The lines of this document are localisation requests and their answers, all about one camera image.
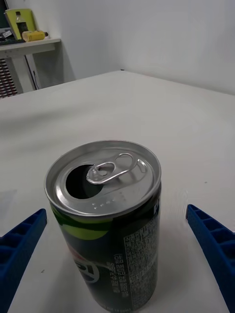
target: yellow object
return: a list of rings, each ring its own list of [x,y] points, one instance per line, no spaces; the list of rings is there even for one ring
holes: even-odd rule
[[[36,41],[36,40],[42,40],[44,39],[48,34],[43,31],[24,31],[22,34],[22,38],[27,43],[30,41]]]
[[[14,36],[16,39],[21,39],[21,35],[16,23],[16,19],[17,19],[17,15],[16,12],[20,12],[22,18],[25,20],[26,25],[27,25],[27,29],[29,31],[35,31],[36,30],[36,26],[35,26],[35,22],[33,19],[33,14],[32,11],[30,9],[10,9],[10,10],[6,10],[5,12],[5,16],[6,19],[8,20],[11,29],[14,33]]]

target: white tabletop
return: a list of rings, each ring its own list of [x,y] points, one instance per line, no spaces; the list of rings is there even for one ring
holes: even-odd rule
[[[193,203],[234,231],[235,97],[125,71],[0,101],[0,198],[9,200],[1,232],[41,207],[48,216],[9,313],[105,312],[44,193],[60,155],[101,139],[140,143],[162,166],[159,279],[140,312],[228,313],[185,212]]]

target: soda can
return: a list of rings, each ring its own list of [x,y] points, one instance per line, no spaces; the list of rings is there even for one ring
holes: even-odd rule
[[[93,298],[132,312],[157,283],[161,166],[147,148],[105,140],[77,147],[49,169],[45,191]]]

